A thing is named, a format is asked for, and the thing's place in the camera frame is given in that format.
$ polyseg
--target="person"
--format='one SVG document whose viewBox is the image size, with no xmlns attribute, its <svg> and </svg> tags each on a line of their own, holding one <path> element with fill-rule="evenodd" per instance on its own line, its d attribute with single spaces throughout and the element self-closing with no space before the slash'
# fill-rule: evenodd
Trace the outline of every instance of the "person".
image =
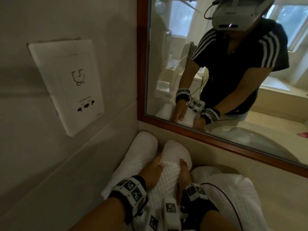
<svg viewBox="0 0 308 231">
<path fill-rule="evenodd" d="M 159 164 L 161 155 L 156 156 L 149 162 L 139 173 L 146 184 L 147 192 L 153 189 L 159 181 L 160 175 L 164 169 L 162 164 Z M 187 167 L 187 163 L 180 159 L 180 174 L 178 177 L 179 192 L 177 194 L 177 203 L 180 205 L 185 188 L 192 183 L 192 178 Z M 213 210 L 207 208 L 203 210 L 202 219 L 196 230 L 200 231 L 239 231 L 225 217 L 223 217 L 215 206 Z M 110 197 L 93 211 L 77 222 L 70 231 L 113 231 L 120 230 L 126 217 L 126 208 L 122 201 L 116 197 Z"/>
<path fill-rule="evenodd" d="M 194 128 L 200 130 L 218 120 L 221 115 L 246 116 L 266 77 L 272 71 L 289 67 L 288 39 L 282 25 L 263 18 L 272 4 L 245 31 L 233 30 L 229 22 L 226 26 L 231 28 L 221 30 L 223 25 L 214 24 L 214 13 L 215 27 L 200 40 L 181 77 L 172 122 L 183 121 L 187 111 L 186 102 L 190 97 L 187 88 L 201 67 L 208 68 L 209 79 L 200 95 L 205 108 L 193 124 Z"/>
</svg>

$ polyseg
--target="striped sleeve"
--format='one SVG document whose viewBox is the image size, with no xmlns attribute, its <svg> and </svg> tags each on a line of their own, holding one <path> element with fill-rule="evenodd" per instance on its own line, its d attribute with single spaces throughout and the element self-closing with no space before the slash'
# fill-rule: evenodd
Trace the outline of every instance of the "striped sleeve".
<svg viewBox="0 0 308 231">
<path fill-rule="evenodd" d="M 282 27 L 268 32 L 258 43 L 260 50 L 254 67 L 273 67 L 273 71 L 289 67 L 288 39 Z"/>
<path fill-rule="evenodd" d="M 211 43 L 216 41 L 216 31 L 213 29 L 209 30 L 200 40 L 197 49 L 191 57 L 198 66 L 204 67 L 206 62 L 206 52 Z"/>
</svg>

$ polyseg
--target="hand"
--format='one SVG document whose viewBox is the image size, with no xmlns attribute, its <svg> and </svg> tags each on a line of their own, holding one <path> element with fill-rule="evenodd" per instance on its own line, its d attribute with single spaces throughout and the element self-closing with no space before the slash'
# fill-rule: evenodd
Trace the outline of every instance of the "hand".
<svg viewBox="0 0 308 231">
<path fill-rule="evenodd" d="M 151 162 L 141 170 L 139 176 L 143 177 L 145 184 L 147 185 L 147 191 L 152 190 L 158 183 L 160 175 L 164 170 L 164 164 L 159 163 L 161 159 L 161 154 L 156 156 Z"/>
<path fill-rule="evenodd" d="M 198 118 L 193 122 L 193 127 L 201 131 L 204 129 L 205 125 L 206 120 L 204 118 Z"/>
<path fill-rule="evenodd" d="M 174 108 L 170 121 L 177 123 L 178 120 L 183 121 L 187 112 L 187 104 L 185 100 L 179 100 Z"/>
<path fill-rule="evenodd" d="M 187 163 L 180 159 L 181 171 L 179 177 L 177 179 L 178 183 L 178 192 L 177 192 L 177 204 L 181 204 L 182 199 L 182 191 L 185 190 L 185 187 L 192 183 L 192 177 L 190 175 L 189 169 L 187 167 Z"/>
</svg>

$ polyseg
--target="motion capture wristband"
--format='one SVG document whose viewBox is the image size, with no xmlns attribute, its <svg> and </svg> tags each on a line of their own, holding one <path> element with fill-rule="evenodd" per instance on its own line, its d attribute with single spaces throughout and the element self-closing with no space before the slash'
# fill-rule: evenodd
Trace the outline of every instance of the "motion capture wristband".
<svg viewBox="0 0 308 231">
<path fill-rule="evenodd" d="M 190 90 L 187 89 L 187 88 L 181 88 L 181 89 L 177 90 L 175 103 L 177 103 L 179 100 L 185 100 L 186 102 L 189 102 L 189 100 L 190 100 Z"/>
<path fill-rule="evenodd" d="M 202 110 L 201 117 L 205 119 L 206 124 L 211 124 L 220 118 L 220 112 L 214 108 L 206 108 Z"/>
<path fill-rule="evenodd" d="M 133 217 L 142 214 L 149 201 L 146 191 L 145 180 L 139 175 L 124 179 L 112 188 L 108 198 L 116 197 L 123 203 L 126 210 L 125 224 L 129 225 Z"/>
<path fill-rule="evenodd" d="M 186 186 L 185 190 L 183 190 L 180 210 L 182 213 L 188 214 L 188 218 L 183 224 L 183 230 L 199 230 L 202 218 L 208 211 L 219 212 L 206 196 L 202 187 L 196 183 Z"/>
</svg>

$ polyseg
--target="electrical outlet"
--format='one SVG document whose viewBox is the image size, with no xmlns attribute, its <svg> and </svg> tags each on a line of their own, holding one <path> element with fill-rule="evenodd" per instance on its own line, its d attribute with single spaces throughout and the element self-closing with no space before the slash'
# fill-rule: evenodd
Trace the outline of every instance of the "electrical outlet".
<svg viewBox="0 0 308 231">
<path fill-rule="evenodd" d="M 35 43 L 29 50 L 69 136 L 105 112 L 91 40 Z"/>
</svg>

